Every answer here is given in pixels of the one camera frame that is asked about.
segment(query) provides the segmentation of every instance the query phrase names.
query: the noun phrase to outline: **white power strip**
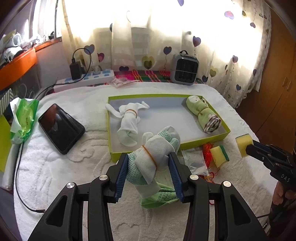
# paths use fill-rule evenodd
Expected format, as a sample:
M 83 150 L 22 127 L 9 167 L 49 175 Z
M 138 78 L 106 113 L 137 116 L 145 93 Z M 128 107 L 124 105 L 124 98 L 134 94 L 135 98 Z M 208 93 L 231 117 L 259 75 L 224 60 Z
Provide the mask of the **white power strip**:
M 62 79 L 58 80 L 56 84 L 66 84 L 66 83 L 72 83 L 72 84 L 66 84 L 66 85 L 55 85 L 54 86 L 54 92 L 60 92 L 68 89 L 73 89 L 77 87 L 85 87 L 85 86 L 91 86 L 91 85 L 98 85 L 107 83 L 110 80 L 114 79 L 115 75 L 113 70 L 104 70 L 104 71 L 98 71 L 98 72 L 91 72 L 87 74 L 83 80 L 75 83 L 78 80 L 72 80 L 72 78 Z

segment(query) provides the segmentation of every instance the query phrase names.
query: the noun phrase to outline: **gray heater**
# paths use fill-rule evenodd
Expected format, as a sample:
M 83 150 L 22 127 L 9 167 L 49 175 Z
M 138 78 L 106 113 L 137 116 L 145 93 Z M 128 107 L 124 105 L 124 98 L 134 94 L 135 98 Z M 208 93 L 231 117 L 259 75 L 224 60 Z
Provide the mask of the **gray heater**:
M 173 56 L 170 79 L 176 84 L 192 85 L 195 82 L 199 62 L 195 56 L 183 52 L 186 51 L 183 50 Z

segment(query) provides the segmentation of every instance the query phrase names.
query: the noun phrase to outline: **cabinet handle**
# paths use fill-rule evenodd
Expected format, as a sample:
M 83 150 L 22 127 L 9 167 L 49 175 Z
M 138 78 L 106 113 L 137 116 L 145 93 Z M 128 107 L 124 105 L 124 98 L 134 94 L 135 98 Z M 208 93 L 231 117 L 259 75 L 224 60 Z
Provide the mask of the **cabinet handle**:
M 289 82 L 287 91 L 289 91 L 291 89 L 291 86 L 292 86 L 292 81 Z
M 284 82 L 283 82 L 283 84 L 282 84 L 282 87 L 285 87 L 286 84 L 287 84 L 287 82 L 288 82 L 288 77 L 285 77 Z

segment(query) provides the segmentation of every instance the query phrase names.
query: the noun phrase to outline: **hand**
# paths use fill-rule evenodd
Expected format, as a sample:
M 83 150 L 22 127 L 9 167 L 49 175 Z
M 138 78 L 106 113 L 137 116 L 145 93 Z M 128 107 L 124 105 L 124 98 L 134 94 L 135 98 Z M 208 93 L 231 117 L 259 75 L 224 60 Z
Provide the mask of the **hand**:
M 272 202 L 275 204 L 275 205 L 279 205 L 283 202 L 283 194 L 284 194 L 284 187 L 282 185 L 281 182 L 277 182 L 276 184 L 276 188 L 274 189 L 274 194 L 272 196 Z M 294 199 L 296 198 L 296 192 L 293 192 L 291 190 L 287 191 L 286 192 L 286 195 L 285 197 L 287 199 Z

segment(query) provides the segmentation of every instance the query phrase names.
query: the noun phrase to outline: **orange tray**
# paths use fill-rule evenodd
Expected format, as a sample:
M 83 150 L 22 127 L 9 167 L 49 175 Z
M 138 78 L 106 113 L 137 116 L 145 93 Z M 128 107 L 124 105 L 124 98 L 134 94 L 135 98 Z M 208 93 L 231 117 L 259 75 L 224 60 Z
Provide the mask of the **orange tray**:
M 36 64 L 35 48 L 28 49 L 0 69 L 0 90 L 10 86 Z

